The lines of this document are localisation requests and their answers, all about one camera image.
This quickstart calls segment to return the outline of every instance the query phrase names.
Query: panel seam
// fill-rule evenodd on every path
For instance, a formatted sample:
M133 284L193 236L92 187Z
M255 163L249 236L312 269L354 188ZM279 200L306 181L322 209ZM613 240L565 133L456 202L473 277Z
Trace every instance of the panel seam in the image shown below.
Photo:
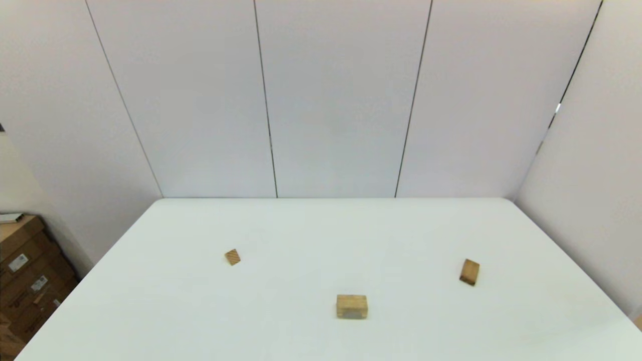
M268 138L270 139L270 156L272 157L272 174L274 176L274 193L279 198L279 188L277 186L277 171L274 165L274 150L272 148L272 130L270 128L270 112L268 110L268 92L265 87L265 71L263 70L263 53L261 51L261 36L259 34L259 14L256 11L256 0L254 4L254 20L256 21L256 39L259 42L259 60L261 61L261 79L263 80L263 98L265 99L265 116L268 121Z
M584 54L584 50L586 49L586 45L589 43L589 39L591 38L591 33L593 32L593 28L595 27L595 22L598 20L598 15L600 14L600 9L602 9L602 4L604 4L604 0L601 0L600 4L598 5L598 10L595 13L595 18L593 18L593 23L591 24L591 28L589 29L589 33L588 33L588 35L586 35L586 40L584 41L584 46L582 47L582 50L580 51L580 56L577 58L577 62L575 63L575 67L573 68L573 72L571 73L571 77L568 79L568 83L566 83L566 88L564 88L564 92L562 93L562 98L560 98L560 102L558 103L559 108L553 114L553 117L551 118L551 122L548 123L548 128L546 129L546 132L544 133L544 136L542 137L542 141L539 143L539 146L537 147L537 150L535 151L535 156L530 161L530 164L528 165L528 169L526 170L526 174L524 174L524 178L522 179L521 183L519 184L519 187L517 187L517 191L515 192L515 195L513 195L513 197L512 197L511 201L513 203L517 202L517 198L519 196L519 192L524 187L524 183L526 183L526 179L528 178L528 174L530 173L531 169L533 168L533 165L535 164L535 160L536 160L537 156L539 155L540 150L544 146L544 142L546 141L546 137L548 136L548 132L550 131L551 126L553 125L553 122L555 121L555 117L557 116L558 111L561 109L562 102L564 101L564 97L566 96L566 91L568 91L568 88L571 86L571 82L573 81L573 77L575 76L575 71L577 70L577 67L580 65L580 61L582 59L582 55Z
M96 27L96 22L94 21L94 16L91 14L91 9L89 8L89 3L87 0L85 0L85 6L87 7L87 11L89 12L89 17L91 18L91 23L94 25L94 31L96 32L96 36L98 37L98 42L100 43L100 48L103 50L103 54L105 56L105 60L107 61L107 66L109 66L109 72L112 74L112 78L114 79L114 84L116 85L116 89L118 90L118 95L120 95L121 101L123 102L123 106L125 107L125 112L127 113L127 117L129 118L129 122L132 124L132 128L134 129L134 134L136 135L136 139L138 139L138 144L141 146L141 150L143 151L143 155L145 156L145 160L147 161L147 165L150 167L150 171L152 173L152 177L154 178L154 182L156 182L156 187L159 190L160 197L165 198L163 195L161 185L159 184L158 178L156 178L156 173L154 173L154 169L152 168L152 164L150 162L150 158L147 156L147 152L145 152L145 147L143 147L143 142L141 142L141 137L138 134L138 130L136 129L136 126L134 125L134 121L132 120L132 115L129 113L129 109L127 108L127 103L125 103L125 98L123 97L123 92L121 92L120 86L118 85L118 81L116 81L116 76L114 75L114 70L112 69L112 64L109 62L109 58L107 57L107 52L105 51L105 47L103 45L102 39L100 39L100 34L98 33L98 28Z
M406 145L408 144L408 133L410 132L410 121L412 120L412 110L415 107L415 97L417 95L417 87L419 85L419 75L421 74L421 63L424 59L424 50L426 49L426 39L428 38L428 25L430 24L430 14L433 12L433 2L430 1L430 7L428 8L428 19L426 20L426 31L424 32L424 42L421 46L421 55L419 56L419 67L417 68L417 79L415 80L415 90L412 93L412 102L410 104L410 115L408 116L408 126L406 127L406 138L403 142L403 151L401 152L401 162L399 164L399 174L397 175L397 186L395 187L395 198L397 198L397 192L399 191L399 181L401 180L401 169L403 168L403 159L406 155Z

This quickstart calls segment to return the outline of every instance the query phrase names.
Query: white tabletop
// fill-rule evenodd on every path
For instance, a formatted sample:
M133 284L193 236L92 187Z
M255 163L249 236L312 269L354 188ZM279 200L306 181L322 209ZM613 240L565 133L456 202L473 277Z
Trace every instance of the white tabletop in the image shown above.
M640 361L642 333L506 200L167 199L17 360Z

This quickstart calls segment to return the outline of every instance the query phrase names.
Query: stacked cardboard boxes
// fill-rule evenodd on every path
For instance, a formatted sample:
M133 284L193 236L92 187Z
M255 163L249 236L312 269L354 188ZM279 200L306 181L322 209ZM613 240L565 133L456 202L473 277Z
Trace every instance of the stacked cardboard boxes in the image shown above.
M78 284L37 216L0 225L0 358L11 360Z
M642 331L642 315L640 315L635 321L633 321L634 324Z

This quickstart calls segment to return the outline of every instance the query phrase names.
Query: rectangular wooden block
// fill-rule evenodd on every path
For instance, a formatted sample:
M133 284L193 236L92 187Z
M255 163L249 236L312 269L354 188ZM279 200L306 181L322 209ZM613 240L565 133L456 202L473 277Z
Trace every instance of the rectangular wooden block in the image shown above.
M340 319L368 317L368 300L364 295L337 295L336 316Z
M236 252L236 248L232 249L228 253L225 254L225 258L227 258L227 261L233 266L241 261L241 257L239 256L238 252Z
M464 267L462 268L462 275L459 277L459 280L474 286L477 282L477 273L479 273L479 271L479 263L466 259Z

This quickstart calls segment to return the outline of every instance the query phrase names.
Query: wall panel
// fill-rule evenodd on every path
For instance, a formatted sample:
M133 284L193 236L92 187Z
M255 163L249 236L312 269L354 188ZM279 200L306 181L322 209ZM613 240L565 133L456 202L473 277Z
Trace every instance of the wall panel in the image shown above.
M1 1L0 34L2 124L95 263L161 193L87 6Z
M600 0L435 0L399 197L513 198Z
M94 266L5 133L0 133L0 213L41 216L81 277Z
M605 1L517 205L642 313L642 2Z
M165 197L274 197L252 0L90 0Z
M256 1L280 197L393 197L427 0Z

